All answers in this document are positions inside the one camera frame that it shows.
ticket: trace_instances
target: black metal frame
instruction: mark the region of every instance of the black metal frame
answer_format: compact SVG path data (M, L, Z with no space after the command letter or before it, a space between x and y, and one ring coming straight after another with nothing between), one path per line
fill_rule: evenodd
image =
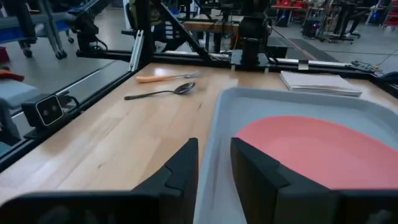
M137 8L140 7L141 9L137 10L139 12L144 12L145 10L142 9L148 9L149 7L148 0L146 2L147 4L141 4L142 2L144 1L137 1ZM166 12L166 14L171 16L170 18L172 18L173 23L178 25L180 29L183 29L185 31L185 35L187 36L187 38L192 39L189 33L181 26L181 23L179 23L179 21L176 20L176 18L170 13L170 11L167 10L167 8L164 8L163 12ZM141 68L145 67L147 64L151 62L172 63L179 65L196 65L196 66L216 67L216 68L231 68L229 60L225 60L225 58L213 59L213 57L211 57L205 50L201 51L201 53L198 55L153 53L154 51L152 45L152 34L149 25L149 14L142 13L141 16L143 22L140 23L140 29L144 30L144 39L145 39L144 44L146 45L143 46L141 52L139 69L131 73L130 72L125 73L124 75L120 76L117 80L109 83L108 85L104 86L102 89L92 94L85 101L81 102L80 110L84 111L93 106L96 102L102 99L102 97L106 96L109 92L113 91L123 82L131 78ZM131 57L131 51L128 50L108 50L103 52L77 52L76 54L78 57L105 58L113 60L122 60L125 62L129 62ZM278 72L281 70L297 71L298 64L299 64L298 60L278 58L278 63L274 62L270 63L269 71L271 72ZM348 66L348 65L349 64L343 64L343 63L333 63L333 62L322 63L322 62L309 61L308 70L306 70L306 72L310 73L327 72L327 73L341 75L343 78L369 80L371 83L375 84L376 86L386 91L393 97L398 98L398 85L385 82L381 80L377 75L373 74L372 72L365 72L363 70L359 70L353 66ZM79 116L80 110L78 109L71 110L61 123L58 123L56 124L55 127L53 127L53 131L50 131L47 134L42 135L40 138L35 140L24 140L21 141L19 144L15 145L5 156L0 157L0 172L2 172L4 169L7 169L14 162L18 161L21 157L23 157L28 152L36 148L39 144L44 142L51 135L55 134L59 129L63 128L65 125L67 125L77 116Z

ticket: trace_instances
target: pink round plate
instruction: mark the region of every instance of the pink round plate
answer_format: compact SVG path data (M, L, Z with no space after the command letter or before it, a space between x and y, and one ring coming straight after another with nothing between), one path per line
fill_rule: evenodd
M398 188L398 152L341 124L271 116L249 123L236 136L329 189Z

